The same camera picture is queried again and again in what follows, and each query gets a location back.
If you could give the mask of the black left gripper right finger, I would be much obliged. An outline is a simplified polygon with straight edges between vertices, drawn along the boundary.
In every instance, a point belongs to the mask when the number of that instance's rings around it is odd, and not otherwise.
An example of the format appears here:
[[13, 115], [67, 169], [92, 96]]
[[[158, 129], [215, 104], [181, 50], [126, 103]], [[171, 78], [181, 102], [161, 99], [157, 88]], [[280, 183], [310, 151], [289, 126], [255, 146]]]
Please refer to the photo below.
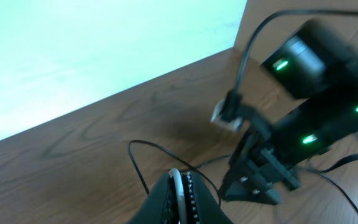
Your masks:
[[199, 173], [188, 171], [183, 174], [183, 190], [189, 224], [232, 224]]

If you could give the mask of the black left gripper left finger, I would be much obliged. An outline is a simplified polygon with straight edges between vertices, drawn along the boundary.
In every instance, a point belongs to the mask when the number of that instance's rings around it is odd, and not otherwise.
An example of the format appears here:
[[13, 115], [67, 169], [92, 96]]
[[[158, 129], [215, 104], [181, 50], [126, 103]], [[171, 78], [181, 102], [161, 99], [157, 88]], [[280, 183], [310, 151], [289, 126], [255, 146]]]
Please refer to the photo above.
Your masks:
[[178, 204], [175, 193], [175, 184], [168, 174], [161, 175], [138, 212], [127, 223], [178, 223]]

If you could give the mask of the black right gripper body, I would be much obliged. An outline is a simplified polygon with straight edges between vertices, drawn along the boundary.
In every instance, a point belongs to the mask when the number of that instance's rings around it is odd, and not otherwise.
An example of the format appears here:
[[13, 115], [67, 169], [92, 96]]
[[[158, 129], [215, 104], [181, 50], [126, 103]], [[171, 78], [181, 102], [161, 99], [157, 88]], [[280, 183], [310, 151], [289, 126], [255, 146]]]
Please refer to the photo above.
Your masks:
[[220, 197], [225, 201], [280, 204], [281, 196], [274, 184], [281, 182], [288, 190], [299, 188], [296, 165], [322, 150], [317, 141], [303, 143], [321, 122], [319, 108], [300, 105], [276, 123], [249, 105], [228, 108], [250, 126], [229, 160]]

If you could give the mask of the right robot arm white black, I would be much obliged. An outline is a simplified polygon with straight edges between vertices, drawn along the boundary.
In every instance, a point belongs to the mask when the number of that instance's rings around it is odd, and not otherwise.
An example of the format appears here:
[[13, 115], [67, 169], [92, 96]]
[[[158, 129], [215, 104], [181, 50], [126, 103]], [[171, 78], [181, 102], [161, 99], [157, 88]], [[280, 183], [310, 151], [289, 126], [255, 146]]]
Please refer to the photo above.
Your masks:
[[219, 188], [228, 202], [279, 204], [275, 183], [297, 189], [297, 164], [358, 132], [358, 55], [328, 26], [306, 21], [262, 65], [301, 104], [275, 123], [236, 90], [217, 105], [233, 129], [250, 123]]

